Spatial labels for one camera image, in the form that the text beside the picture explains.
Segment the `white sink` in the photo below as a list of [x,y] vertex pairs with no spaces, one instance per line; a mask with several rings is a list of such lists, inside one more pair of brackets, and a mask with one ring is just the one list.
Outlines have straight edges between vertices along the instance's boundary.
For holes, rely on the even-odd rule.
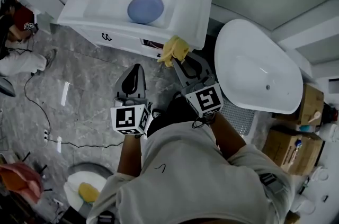
[[216,43],[215,66],[223,93],[236,106],[291,114],[300,104],[298,66],[249,21],[224,25]]
[[164,11],[147,25],[127,14],[132,0],[68,0],[58,23],[104,28],[119,34],[165,43],[177,34],[193,49],[202,49],[212,0],[162,0]]

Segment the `blue plate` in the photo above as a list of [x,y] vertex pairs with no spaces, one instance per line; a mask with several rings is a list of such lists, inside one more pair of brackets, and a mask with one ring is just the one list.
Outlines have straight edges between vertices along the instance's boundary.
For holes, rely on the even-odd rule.
[[128,16],[136,23],[150,23],[158,19],[164,11],[161,0],[133,0],[127,9]]

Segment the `electrical outlet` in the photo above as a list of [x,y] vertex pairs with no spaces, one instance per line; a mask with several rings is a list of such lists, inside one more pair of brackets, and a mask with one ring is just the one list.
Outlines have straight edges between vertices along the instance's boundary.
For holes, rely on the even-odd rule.
[[45,131],[44,131],[43,140],[44,140],[45,143],[48,142],[48,131],[47,131],[46,129],[45,129]]
[[61,201],[58,201],[57,199],[53,199],[53,201],[60,207],[64,206],[64,204]]

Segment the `pen mark on shirt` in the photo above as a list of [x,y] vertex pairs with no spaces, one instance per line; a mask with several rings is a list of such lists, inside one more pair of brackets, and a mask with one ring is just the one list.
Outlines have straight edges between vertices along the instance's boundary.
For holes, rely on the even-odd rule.
[[164,173],[165,168],[166,168],[166,164],[162,164],[162,165],[160,165],[160,167],[155,167],[154,169],[159,169],[159,168],[161,168],[162,166],[164,166],[164,169],[163,169],[163,171],[162,171],[162,173]]

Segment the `white pants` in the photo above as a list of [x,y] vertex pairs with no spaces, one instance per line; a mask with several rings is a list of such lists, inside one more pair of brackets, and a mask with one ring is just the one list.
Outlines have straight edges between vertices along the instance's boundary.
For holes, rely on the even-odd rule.
[[18,73],[36,73],[37,70],[44,70],[46,58],[33,52],[24,52],[19,55],[11,51],[8,56],[0,60],[0,74],[10,76]]

